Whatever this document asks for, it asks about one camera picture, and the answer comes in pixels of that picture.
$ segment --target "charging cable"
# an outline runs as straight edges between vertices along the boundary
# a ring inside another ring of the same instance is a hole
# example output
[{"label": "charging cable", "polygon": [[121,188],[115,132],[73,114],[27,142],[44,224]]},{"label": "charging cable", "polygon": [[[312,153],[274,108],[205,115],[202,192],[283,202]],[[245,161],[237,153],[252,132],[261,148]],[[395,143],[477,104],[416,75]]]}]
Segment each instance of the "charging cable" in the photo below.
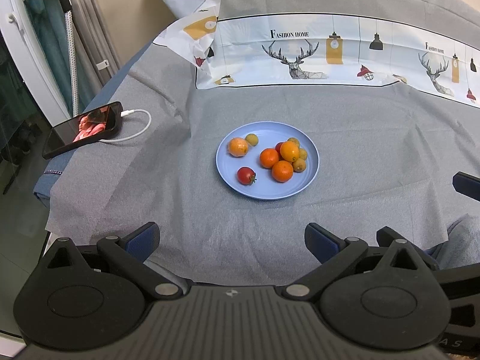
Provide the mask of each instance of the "charging cable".
[{"label": "charging cable", "polygon": [[133,114],[134,112],[143,112],[144,114],[148,115],[148,123],[147,125],[143,128],[143,130],[139,131],[138,133],[135,133],[131,135],[130,137],[125,137],[125,138],[118,138],[118,139],[100,139],[100,142],[104,143],[118,143],[118,142],[123,142],[124,140],[129,140],[135,137],[138,137],[139,135],[143,134],[147,129],[150,127],[152,124],[152,115],[150,115],[150,112],[146,111],[145,109],[130,109],[128,111],[122,111],[120,114],[121,117]]}]

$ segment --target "blue gripper pad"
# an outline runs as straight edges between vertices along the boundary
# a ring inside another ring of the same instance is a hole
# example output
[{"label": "blue gripper pad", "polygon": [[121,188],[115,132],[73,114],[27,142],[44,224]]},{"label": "blue gripper pad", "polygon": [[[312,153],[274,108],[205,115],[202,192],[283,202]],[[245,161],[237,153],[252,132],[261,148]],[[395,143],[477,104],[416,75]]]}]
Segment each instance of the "blue gripper pad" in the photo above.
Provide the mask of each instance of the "blue gripper pad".
[{"label": "blue gripper pad", "polygon": [[118,245],[143,263],[160,245],[160,229],[155,222],[145,223],[133,233],[122,238]]},{"label": "blue gripper pad", "polygon": [[309,223],[305,228],[305,246],[323,264],[344,249],[346,243],[320,225]]}]

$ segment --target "orange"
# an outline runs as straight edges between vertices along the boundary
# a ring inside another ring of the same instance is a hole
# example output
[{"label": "orange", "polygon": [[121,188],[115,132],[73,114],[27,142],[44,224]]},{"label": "orange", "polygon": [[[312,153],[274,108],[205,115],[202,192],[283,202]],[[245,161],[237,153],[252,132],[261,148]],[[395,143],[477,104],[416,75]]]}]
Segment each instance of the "orange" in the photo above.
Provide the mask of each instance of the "orange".
[{"label": "orange", "polygon": [[264,168],[270,169],[280,160],[275,149],[265,149],[260,153],[260,163]]},{"label": "orange", "polygon": [[232,138],[227,150],[234,157],[243,157],[248,152],[248,142],[243,138]]},{"label": "orange", "polygon": [[278,161],[275,165],[273,165],[272,176],[280,183],[289,181],[293,176],[292,164],[287,161]]},{"label": "orange", "polygon": [[280,147],[280,155],[285,161],[295,162],[299,157],[299,147],[291,140],[287,140]]}]

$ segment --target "small yellow fruit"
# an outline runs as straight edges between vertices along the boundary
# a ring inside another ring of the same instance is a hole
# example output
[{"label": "small yellow fruit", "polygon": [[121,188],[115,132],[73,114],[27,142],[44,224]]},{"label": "small yellow fruit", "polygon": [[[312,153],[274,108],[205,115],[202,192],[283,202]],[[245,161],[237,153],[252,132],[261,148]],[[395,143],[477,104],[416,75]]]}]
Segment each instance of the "small yellow fruit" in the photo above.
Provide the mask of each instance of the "small yellow fruit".
[{"label": "small yellow fruit", "polygon": [[245,140],[252,146],[256,146],[258,144],[258,137],[255,134],[248,134],[245,137]]},{"label": "small yellow fruit", "polygon": [[298,141],[297,138],[288,138],[287,140],[289,140],[290,142],[293,142],[294,144],[296,144],[298,147],[300,147],[300,142]]},{"label": "small yellow fruit", "polygon": [[248,142],[243,138],[232,138],[227,150],[234,157],[243,157],[248,152]]},{"label": "small yellow fruit", "polygon": [[293,170],[295,172],[298,172],[298,173],[301,173],[303,172],[305,169],[307,169],[307,163],[305,162],[305,160],[299,158],[297,159],[297,161],[295,161],[293,164]]},{"label": "small yellow fruit", "polygon": [[298,150],[298,155],[301,159],[306,160],[308,157],[307,151],[305,149],[300,148]]}]

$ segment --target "smartphone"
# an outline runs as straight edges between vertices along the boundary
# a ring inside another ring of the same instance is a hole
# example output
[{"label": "smartphone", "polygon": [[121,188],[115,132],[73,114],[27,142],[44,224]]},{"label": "smartphone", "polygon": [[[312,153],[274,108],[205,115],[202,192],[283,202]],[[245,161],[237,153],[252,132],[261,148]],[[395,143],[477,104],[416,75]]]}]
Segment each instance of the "smartphone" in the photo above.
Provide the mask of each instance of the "smartphone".
[{"label": "smartphone", "polygon": [[80,146],[112,137],[122,126],[122,110],[122,104],[114,102],[60,123],[50,131],[42,157],[48,160]]}]

